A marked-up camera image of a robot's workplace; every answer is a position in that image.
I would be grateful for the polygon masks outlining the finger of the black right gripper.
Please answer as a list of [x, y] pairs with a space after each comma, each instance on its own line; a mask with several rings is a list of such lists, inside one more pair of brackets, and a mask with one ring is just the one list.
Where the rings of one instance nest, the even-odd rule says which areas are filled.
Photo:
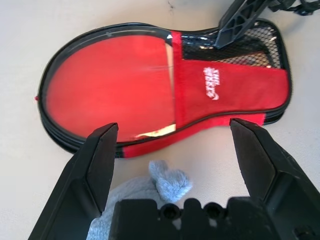
[[216, 48], [241, 38], [265, 8], [265, 0], [235, 0], [219, 21]]

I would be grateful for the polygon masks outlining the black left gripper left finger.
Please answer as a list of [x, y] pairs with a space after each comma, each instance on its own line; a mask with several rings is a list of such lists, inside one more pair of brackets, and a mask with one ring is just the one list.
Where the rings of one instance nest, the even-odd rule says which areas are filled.
[[64, 167], [31, 240], [84, 240], [102, 215], [114, 173], [117, 123], [91, 133]]

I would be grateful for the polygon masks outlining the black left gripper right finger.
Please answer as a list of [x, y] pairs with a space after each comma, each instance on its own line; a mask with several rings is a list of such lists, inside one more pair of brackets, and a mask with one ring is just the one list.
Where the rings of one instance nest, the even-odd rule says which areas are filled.
[[280, 238], [318, 240], [320, 193], [296, 160], [257, 124], [229, 124], [248, 193], [264, 205]]

